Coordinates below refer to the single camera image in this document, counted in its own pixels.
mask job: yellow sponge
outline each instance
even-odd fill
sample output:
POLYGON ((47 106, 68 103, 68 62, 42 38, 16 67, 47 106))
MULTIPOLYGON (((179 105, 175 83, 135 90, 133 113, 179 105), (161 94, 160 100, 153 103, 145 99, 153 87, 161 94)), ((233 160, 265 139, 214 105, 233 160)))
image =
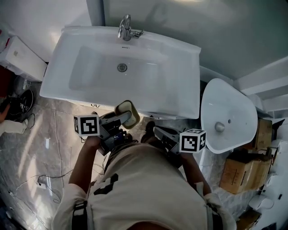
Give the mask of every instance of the yellow sponge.
POLYGON ((140 121, 140 116, 139 116, 137 110, 135 109, 133 103, 131 101, 128 101, 128 100, 124 101, 120 105, 115 107, 115 110, 114 110, 116 115, 127 112, 127 111, 131 112, 131 118, 129 120, 127 120, 126 122, 124 122, 123 126, 126 129, 132 129, 140 121))

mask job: tile floor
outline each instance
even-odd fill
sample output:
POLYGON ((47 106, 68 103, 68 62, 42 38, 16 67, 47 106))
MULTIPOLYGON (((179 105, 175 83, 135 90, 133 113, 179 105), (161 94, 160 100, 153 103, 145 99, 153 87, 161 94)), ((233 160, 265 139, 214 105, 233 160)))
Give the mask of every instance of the tile floor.
MULTIPOLYGON (((66 101, 47 99, 39 96, 40 85, 33 84, 30 89, 35 93, 35 104, 30 113, 35 114, 35 125, 24 134, 7 134, 0 137, 0 192, 14 217, 27 229, 50 229, 50 223, 62 197, 63 185, 68 183, 70 172, 82 147, 80 138, 74 133, 73 114, 87 114, 97 111, 103 115, 109 111, 79 106, 66 101), (36 185, 39 175, 63 178, 48 179, 41 177, 40 182, 50 184, 51 189, 36 185)), ((21 87, 15 92, 20 94, 21 87)), ((151 118, 143 118, 130 130, 134 139, 140 140, 146 123, 151 118)), ((183 130, 196 128, 199 121, 156 120, 157 125, 170 126, 183 130)), ((249 191, 232 195, 218 187, 226 157, 229 153, 216 155, 210 151, 198 154, 195 159, 202 173, 223 204, 237 218, 247 207, 256 193, 249 191)), ((96 154, 92 180, 102 175, 104 157, 96 154)))

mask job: cardboard box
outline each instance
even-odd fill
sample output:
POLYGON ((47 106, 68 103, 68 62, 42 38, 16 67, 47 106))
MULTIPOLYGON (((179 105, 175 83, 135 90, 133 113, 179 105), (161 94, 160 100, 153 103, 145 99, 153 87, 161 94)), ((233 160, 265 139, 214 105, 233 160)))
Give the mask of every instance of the cardboard box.
POLYGON ((234 152, 226 159, 220 187, 237 194, 260 188, 266 181, 271 158, 262 154, 234 152))
POLYGON ((258 119, 258 127, 254 139, 244 145, 246 149, 261 150, 271 145, 272 139, 272 121, 258 119))
POLYGON ((236 222, 237 230, 249 230, 251 229, 258 221, 261 213, 254 211, 253 209, 248 210, 243 213, 239 220, 236 222))

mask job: sink basin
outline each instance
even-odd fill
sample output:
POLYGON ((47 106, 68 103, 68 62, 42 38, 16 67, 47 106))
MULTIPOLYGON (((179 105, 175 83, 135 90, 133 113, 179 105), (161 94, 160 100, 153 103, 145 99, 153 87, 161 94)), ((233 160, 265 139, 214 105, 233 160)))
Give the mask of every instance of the sink basin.
POLYGON ((210 151, 223 153, 249 143, 257 123, 256 108, 248 97, 221 79, 208 83, 201 103, 201 127, 207 132, 210 151))
POLYGON ((43 97, 116 106, 196 119, 200 104, 200 48, 144 32, 124 41, 116 27, 67 27, 40 90, 43 97))

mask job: faucet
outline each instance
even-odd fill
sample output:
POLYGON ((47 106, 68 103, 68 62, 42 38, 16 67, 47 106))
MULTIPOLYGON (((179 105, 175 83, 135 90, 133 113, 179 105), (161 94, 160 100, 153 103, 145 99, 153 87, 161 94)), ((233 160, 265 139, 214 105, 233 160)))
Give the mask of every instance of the faucet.
POLYGON ((121 38, 123 36, 124 41, 129 41, 131 37, 139 38, 144 33, 144 31, 141 32, 132 31, 130 27, 130 22, 131 22, 131 15, 126 14, 120 23, 118 38, 121 38))

